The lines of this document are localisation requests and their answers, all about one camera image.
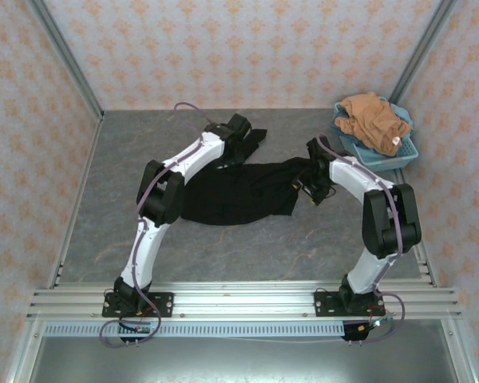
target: beige garment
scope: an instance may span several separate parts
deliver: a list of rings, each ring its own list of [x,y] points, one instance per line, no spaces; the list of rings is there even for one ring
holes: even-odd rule
[[[341,105],[350,118],[337,117],[335,124],[381,154],[395,156],[402,142],[394,144],[392,139],[406,136],[412,129],[396,116],[388,101],[380,100],[374,92],[345,98]]]

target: black mounting plate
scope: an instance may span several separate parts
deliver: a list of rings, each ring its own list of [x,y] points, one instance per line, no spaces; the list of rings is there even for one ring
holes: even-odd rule
[[[147,297],[160,311],[162,318],[170,318],[172,316],[174,293],[149,292],[147,293]],[[135,316],[135,314],[131,312],[130,307],[126,306],[123,301],[117,297],[117,293],[115,292],[105,294],[105,303],[103,304],[101,315],[104,318],[125,318]],[[156,317],[156,314],[150,310],[144,317],[153,318]]]
[[[374,307],[372,309],[373,317],[385,315],[385,309],[376,306],[384,306],[384,303],[382,297],[377,297],[374,293],[363,294],[361,305],[358,305],[355,310],[346,310],[337,291],[314,292],[316,317],[369,317],[371,316],[370,307]]]

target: wall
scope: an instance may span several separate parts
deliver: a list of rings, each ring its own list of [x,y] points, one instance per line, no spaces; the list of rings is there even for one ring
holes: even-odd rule
[[[479,341],[479,0],[460,0],[404,96],[420,151],[406,174],[441,284]]]
[[[0,1],[0,381],[61,246],[95,124],[27,2]]]
[[[48,0],[105,110],[389,96],[439,0]]]

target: plastic basket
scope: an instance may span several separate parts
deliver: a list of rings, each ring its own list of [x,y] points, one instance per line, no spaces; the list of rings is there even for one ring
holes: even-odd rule
[[[339,136],[339,139],[344,148],[357,157],[357,160],[372,172],[404,168],[411,160],[418,157],[418,151],[409,137],[402,139],[402,146],[394,157],[384,156],[371,150],[359,148],[344,136]]]

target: gray marble surface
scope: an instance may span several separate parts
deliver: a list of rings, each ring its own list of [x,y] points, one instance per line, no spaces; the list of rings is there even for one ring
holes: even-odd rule
[[[319,133],[341,148],[328,128],[330,109],[210,110],[227,122],[243,114],[268,130],[249,162],[307,157],[306,142]],[[182,116],[204,128],[193,111]],[[107,112],[73,230],[63,282],[112,282],[128,260],[137,224],[133,212],[144,166],[165,160],[193,142],[172,111]],[[392,172],[383,174],[392,179]],[[319,207],[300,194],[291,217],[271,216],[242,226],[214,227],[177,220],[156,258],[156,281],[263,281],[340,279],[360,255],[361,204],[341,187]],[[418,277],[415,257],[394,265],[389,278]]]

